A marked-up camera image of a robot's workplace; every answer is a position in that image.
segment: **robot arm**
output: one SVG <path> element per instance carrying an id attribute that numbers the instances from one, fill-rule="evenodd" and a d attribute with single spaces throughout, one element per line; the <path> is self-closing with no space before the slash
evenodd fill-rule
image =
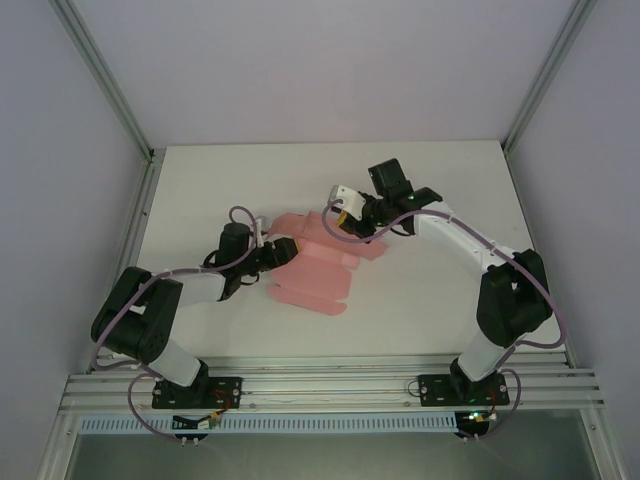
<path id="1" fill-rule="evenodd" d="M 547 288 L 542 259 L 532 250 L 517 253 L 482 236 L 493 245 L 488 249 L 469 232 L 477 234 L 475 229 L 461 226 L 466 224 L 440 195 L 428 188 L 414 192 L 395 159 L 372 167 L 369 173 L 376 193 L 382 198 L 341 185 L 331 192 L 329 200 L 340 201 L 335 207 L 341 212 L 342 230 L 366 238 L 375 233 L 376 227 L 389 225 L 403 214 L 428 211 L 408 215 L 400 225 L 407 234 L 418 235 L 440 247 L 480 282 L 476 312 L 479 332 L 451 365 L 451 385 L 465 402 L 484 388 L 489 377 L 496 375 L 508 350 L 552 314 L 535 287 L 495 251 L 513 259 Z"/>
<path id="2" fill-rule="evenodd" d="M 178 308 L 227 300 L 241 285 L 246 285 L 242 282 L 243 277 L 258 277 L 260 272 L 284 265 L 298 253 L 291 238 L 279 238 L 274 242 L 259 238 L 256 248 L 247 252 L 252 235 L 245 224 L 225 225 L 218 250 L 207 255 L 203 262 L 204 271 L 185 275 L 180 282 L 170 278 L 156 280 L 107 335 L 104 346 L 135 359 L 162 377 L 154 389 L 154 408 L 216 407 L 211 404 L 218 401 L 212 392 L 228 390 L 225 386 L 233 382 L 237 385 L 227 392 L 228 397 L 232 407 L 239 402 L 241 379 L 210 378 L 208 366 L 171 340 L 170 334 Z M 224 267 L 245 254 L 244 260 L 220 273 L 206 271 L 207 268 Z M 94 342 L 151 278 L 152 274 L 147 270 L 125 269 L 93 322 L 91 338 Z"/>

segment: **white wall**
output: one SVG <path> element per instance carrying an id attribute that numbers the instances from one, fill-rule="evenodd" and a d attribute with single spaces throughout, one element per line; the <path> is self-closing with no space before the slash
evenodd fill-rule
<path id="1" fill-rule="evenodd" d="M 140 160 L 47 2 L 0 8 L 0 478 L 33 478 L 84 370 Z"/>
<path id="2" fill-rule="evenodd" d="M 578 357 L 596 369 L 636 476 L 639 45 L 640 3 L 599 2 L 512 162 Z"/>
<path id="3" fill-rule="evenodd" d="M 76 0 L 154 147 L 504 138 L 573 0 Z"/>

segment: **perforated metal strip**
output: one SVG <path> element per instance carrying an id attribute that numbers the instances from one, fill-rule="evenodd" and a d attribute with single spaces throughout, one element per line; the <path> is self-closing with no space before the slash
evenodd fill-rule
<path id="1" fill-rule="evenodd" d="M 228 414 L 212 430 L 174 430 L 171 415 L 145 415 L 154 428 L 172 433 L 402 433 L 457 432 L 450 412 L 381 414 Z M 131 415 L 87 415 L 81 434 L 149 433 Z"/>

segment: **white tabletop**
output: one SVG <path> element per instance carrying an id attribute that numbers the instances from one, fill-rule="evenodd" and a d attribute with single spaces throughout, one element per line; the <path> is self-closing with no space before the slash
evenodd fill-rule
<path id="1" fill-rule="evenodd" d="M 497 141 L 170 147 L 138 265 L 200 264 L 216 249 L 233 205 L 275 218 L 321 211 L 337 183 L 374 193 L 367 168 L 393 157 L 415 189 L 432 188 L 484 234 L 516 250 L 531 246 Z M 479 279 L 418 238 L 390 234 L 385 242 L 382 257 L 362 260 L 354 272 L 341 315 L 276 302 L 264 274 L 225 302 L 180 309 L 172 338 L 198 356 L 463 351 L 477 331 Z M 558 335 L 552 318 L 529 338 Z"/>

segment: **pink cloth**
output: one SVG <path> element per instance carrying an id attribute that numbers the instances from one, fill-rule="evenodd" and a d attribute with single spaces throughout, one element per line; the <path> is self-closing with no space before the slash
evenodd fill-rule
<path id="1" fill-rule="evenodd" d="M 328 223 L 346 235 L 339 230 L 336 219 L 328 219 Z M 273 271 L 271 277 L 278 285 L 270 286 L 269 294 L 279 302 L 327 315 L 338 315 L 347 308 L 338 300 L 349 295 L 349 269 L 358 268 L 360 257 L 374 260 L 387 249 L 387 245 L 377 240 L 351 244 L 333 238 L 325 231 L 318 212 L 309 212 L 307 216 L 284 214 L 273 222 L 269 230 L 269 236 L 272 235 L 292 236 L 299 252 L 287 265 Z"/>

